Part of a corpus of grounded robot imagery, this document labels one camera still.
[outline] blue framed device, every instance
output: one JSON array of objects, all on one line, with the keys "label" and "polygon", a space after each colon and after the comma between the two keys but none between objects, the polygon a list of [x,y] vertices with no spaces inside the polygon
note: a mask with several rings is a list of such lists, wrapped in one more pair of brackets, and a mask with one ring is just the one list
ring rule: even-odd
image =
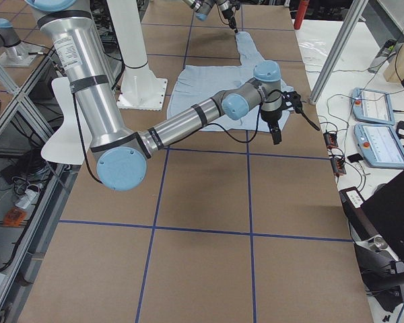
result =
[{"label": "blue framed device", "polygon": [[356,120],[391,126],[395,124],[389,93],[357,87],[351,96]]},{"label": "blue framed device", "polygon": [[356,142],[364,159],[375,168],[404,169],[404,148],[388,124],[357,124]]}]

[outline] black monitor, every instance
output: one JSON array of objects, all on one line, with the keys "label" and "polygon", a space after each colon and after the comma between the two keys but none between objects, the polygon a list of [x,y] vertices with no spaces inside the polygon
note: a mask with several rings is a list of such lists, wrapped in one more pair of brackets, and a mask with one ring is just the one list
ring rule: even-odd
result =
[{"label": "black monitor", "polygon": [[375,192],[361,208],[404,262],[404,170]]}]

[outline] robotic arm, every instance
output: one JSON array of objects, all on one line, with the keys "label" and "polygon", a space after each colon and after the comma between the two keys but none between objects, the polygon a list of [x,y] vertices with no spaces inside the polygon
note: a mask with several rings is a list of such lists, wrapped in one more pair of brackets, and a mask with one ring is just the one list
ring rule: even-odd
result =
[{"label": "robotic arm", "polygon": [[229,27],[238,33],[236,29],[235,11],[239,10],[241,7],[240,2],[235,2],[234,0],[183,0],[191,9],[196,12],[196,18],[205,21],[208,17],[209,12],[217,5],[223,14],[223,17],[228,20]]},{"label": "robotic arm", "polygon": [[281,141],[278,127],[281,111],[288,108],[285,101],[299,101],[299,95],[292,92],[287,97],[281,93],[281,75],[276,62],[257,65],[254,77],[238,89],[220,91],[144,132],[134,132],[124,125],[104,74],[103,52],[90,32],[94,22],[88,2],[26,1],[33,8],[40,30],[54,41],[71,92],[93,136],[90,148],[97,161],[97,173],[107,187],[114,190],[136,187],[145,176],[146,160],[156,151],[188,137],[224,114],[238,120],[251,108],[260,106],[274,143]]}]

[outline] red object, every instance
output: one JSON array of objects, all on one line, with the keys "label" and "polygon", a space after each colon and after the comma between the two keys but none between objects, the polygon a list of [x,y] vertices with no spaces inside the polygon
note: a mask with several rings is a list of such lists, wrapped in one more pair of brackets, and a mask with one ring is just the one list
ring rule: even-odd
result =
[{"label": "red object", "polygon": [[310,0],[301,0],[299,2],[298,12],[296,13],[295,24],[294,24],[295,30],[298,30],[301,28],[302,20],[304,20],[305,13],[307,12],[307,7],[308,7],[309,2],[310,2]]}]

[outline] crumpled sheet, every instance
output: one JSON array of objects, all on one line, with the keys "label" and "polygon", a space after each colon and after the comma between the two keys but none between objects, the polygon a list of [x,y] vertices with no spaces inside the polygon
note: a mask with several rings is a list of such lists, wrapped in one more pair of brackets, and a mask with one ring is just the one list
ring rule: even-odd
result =
[{"label": "crumpled sheet", "polygon": [[[240,53],[241,66],[192,66],[187,65],[178,76],[174,90],[170,97],[167,117],[171,118],[178,113],[212,97],[223,89],[235,89],[253,77],[253,69],[264,61],[257,51],[255,43],[248,32],[236,34],[236,45]],[[287,86],[281,80],[282,91],[293,91],[293,87]],[[232,120],[228,116],[221,116],[215,122],[225,129],[255,130],[257,108],[253,108],[245,117]],[[283,111],[279,121],[282,129],[289,117],[289,111]],[[204,131],[222,131],[219,127],[208,126]],[[259,120],[259,131],[269,132],[267,123]]]}]

